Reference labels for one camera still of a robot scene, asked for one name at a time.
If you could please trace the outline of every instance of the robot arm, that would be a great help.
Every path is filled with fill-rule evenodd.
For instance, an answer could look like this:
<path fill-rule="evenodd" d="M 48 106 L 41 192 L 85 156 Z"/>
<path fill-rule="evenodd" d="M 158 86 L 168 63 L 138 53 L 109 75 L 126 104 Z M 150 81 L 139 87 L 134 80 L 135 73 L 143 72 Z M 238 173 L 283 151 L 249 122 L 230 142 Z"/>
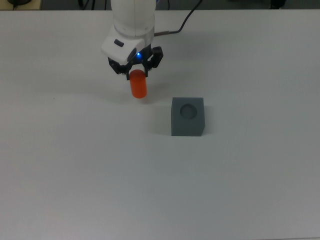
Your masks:
<path fill-rule="evenodd" d="M 132 66 L 142 64 L 148 76 L 148 71 L 158 67 L 163 57 L 161 47 L 151 49 L 156 0 L 111 0 L 111 7 L 113 25 L 102 52 L 117 74 L 126 74 L 129 79 Z"/>

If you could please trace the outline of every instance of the white table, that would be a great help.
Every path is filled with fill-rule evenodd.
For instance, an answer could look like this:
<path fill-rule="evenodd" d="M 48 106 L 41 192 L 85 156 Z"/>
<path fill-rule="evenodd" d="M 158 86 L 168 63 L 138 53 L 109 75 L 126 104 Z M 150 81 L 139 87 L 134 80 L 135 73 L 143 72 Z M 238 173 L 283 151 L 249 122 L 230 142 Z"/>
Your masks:
<path fill-rule="evenodd" d="M 196 12 L 144 100 L 100 52 L 112 21 L 0 14 L 0 239 L 319 237 L 320 11 Z M 204 97 L 204 136 L 170 136 L 172 97 Z"/>

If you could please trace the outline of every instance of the gray block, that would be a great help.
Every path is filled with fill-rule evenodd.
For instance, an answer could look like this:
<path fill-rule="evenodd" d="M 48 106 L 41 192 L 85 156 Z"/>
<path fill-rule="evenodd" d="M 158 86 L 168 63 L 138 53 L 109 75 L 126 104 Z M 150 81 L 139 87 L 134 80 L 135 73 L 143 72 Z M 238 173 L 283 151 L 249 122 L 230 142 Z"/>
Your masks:
<path fill-rule="evenodd" d="M 202 97 L 174 97 L 171 106 L 171 135 L 200 137 L 205 129 Z"/>

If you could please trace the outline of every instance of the circular hole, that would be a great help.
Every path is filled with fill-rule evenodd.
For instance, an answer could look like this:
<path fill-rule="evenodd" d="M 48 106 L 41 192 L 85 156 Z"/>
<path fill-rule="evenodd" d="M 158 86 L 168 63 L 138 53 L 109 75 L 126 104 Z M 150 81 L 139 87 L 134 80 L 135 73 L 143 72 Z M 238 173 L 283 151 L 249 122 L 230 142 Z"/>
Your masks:
<path fill-rule="evenodd" d="M 196 107 L 191 104 L 185 104 L 180 109 L 180 114 L 185 119 L 194 119 L 197 113 Z"/>

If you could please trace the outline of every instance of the black object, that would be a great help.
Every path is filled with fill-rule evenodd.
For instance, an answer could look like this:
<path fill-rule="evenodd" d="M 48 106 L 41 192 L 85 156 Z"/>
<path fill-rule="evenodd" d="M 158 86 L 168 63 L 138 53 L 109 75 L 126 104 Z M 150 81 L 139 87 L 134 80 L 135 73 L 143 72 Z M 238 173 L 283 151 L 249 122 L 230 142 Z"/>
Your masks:
<path fill-rule="evenodd" d="M 95 10 L 96 0 L 92 0 L 91 10 Z"/>
<path fill-rule="evenodd" d="M 203 0 L 199 0 L 199 2 L 197 3 L 197 5 L 195 5 L 195 7 L 191 10 L 191 12 L 188 14 L 188 16 L 186 16 L 186 18 L 184 19 L 181 27 L 179 30 L 177 31 L 161 31 L 161 32 L 156 32 L 154 34 L 155 37 L 158 37 L 158 36 L 163 36 L 163 35 L 169 35 L 169 34 L 178 34 L 182 31 L 182 29 L 184 28 L 186 22 L 188 21 L 188 19 L 190 18 L 191 14 L 194 13 L 194 11 L 200 6 L 200 4 L 202 3 Z"/>
<path fill-rule="evenodd" d="M 18 5 L 24 5 L 24 4 L 30 3 L 31 0 L 8 0 L 8 2 L 14 6 L 18 6 Z"/>
<path fill-rule="evenodd" d="M 205 129 L 202 97 L 174 97 L 171 106 L 171 135 L 200 137 Z"/>
<path fill-rule="evenodd" d="M 122 41 L 119 41 L 118 39 L 114 40 L 114 44 L 118 45 L 119 47 L 123 47 L 125 45 Z"/>
<path fill-rule="evenodd" d="M 78 0 L 78 4 L 80 8 L 84 7 L 84 0 Z"/>
<path fill-rule="evenodd" d="M 132 52 L 129 54 L 129 56 L 128 56 L 128 62 L 136 55 L 136 53 L 137 53 L 137 49 L 136 48 L 134 48 L 133 50 L 132 50 Z"/>
<path fill-rule="evenodd" d="M 270 9 L 280 9 L 286 3 L 286 0 L 270 0 Z"/>
<path fill-rule="evenodd" d="M 134 49 L 128 57 L 127 65 L 120 65 L 118 62 L 108 58 L 111 68 L 116 74 L 125 74 L 126 79 L 130 80 L 129 71 L 133 65 L 142 64 L 144 66 L 145 76 L 148 77 L 148 72 L 157 68 L 164 57 L 162 48 L 160 46 L 151 48 L 151 44 L 136 54 L 137 49 Z"/>

